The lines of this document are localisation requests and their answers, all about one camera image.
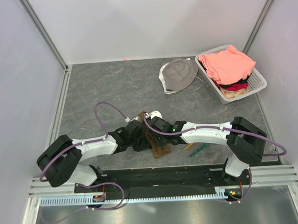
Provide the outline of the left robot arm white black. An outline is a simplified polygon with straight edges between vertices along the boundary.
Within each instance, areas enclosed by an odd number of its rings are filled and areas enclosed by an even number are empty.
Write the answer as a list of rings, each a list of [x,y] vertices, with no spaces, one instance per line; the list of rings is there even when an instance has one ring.
[[[83,166],[80,162],[100,155],[113,155],[132,148],[140,152],[151,145],[146,139],[145,128],[137,120],[127,126],[92,139],[70,139],[64,134],[58,137],[36,163],[42,174],[40,181],[59,187],[66,182],[81,183],[92,192],[102,188],[99,170],[94,166]]]

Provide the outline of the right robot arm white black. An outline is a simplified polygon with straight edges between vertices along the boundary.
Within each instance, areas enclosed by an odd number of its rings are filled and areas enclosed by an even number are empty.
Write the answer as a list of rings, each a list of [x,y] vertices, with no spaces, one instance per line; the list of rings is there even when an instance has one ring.
[[[267,134],[243,117],[219,124],[186,121],[171,124],[153,118],[145,124],[160,144],[209,143],[229,147],[233,154],[227,158],[221,172],[225,184],[234,184],[246,169],[260,165],[263,160]]]

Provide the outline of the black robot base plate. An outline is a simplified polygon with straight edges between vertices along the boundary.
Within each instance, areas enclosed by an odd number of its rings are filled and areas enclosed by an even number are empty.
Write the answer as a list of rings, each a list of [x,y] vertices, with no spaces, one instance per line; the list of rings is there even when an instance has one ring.
[[[141,169],[107,170],[99,178],[100,183],[114,182],[124,190],[135,187],[151,188],[161,185],[205,185],[218,186],[246,186],[250,182],[248,170],[235,178],[224,173],[224,166],[196,165],[169,166]]]

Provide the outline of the spoon with green handle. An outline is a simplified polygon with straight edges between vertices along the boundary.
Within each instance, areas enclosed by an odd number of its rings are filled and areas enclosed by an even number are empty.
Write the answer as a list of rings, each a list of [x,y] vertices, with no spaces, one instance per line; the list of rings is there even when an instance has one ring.
[[[189,156],[193,157],[195,155],[197,155],[199,152],[203,151],[204,149],[206,149],[210,144],[203,144],[202,146],[200,146],[198,149],[196,149],[194,152],[192,152]]]

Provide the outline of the brown cloth napkin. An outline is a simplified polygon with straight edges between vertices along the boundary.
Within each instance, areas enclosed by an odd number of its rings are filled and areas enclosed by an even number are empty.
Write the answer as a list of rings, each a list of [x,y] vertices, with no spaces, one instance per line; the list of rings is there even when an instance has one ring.
[[[158,159],[160,157],[169,155],[169,153],[171,153],[170,146],[169,145],[158,146],[156,143],[156,140],[154,139],[154,136],[150,132],[150,129],[147,128],[147,126],[145,125],[145,122],[144,122],[145,114],[146,112],[142,111],[138,114],[138,117],[139,117],[139,121],[143,124],[143,127],[145,129],[145,137],[151,147],[151,150],[153,152],[153,157],[155,159]]]

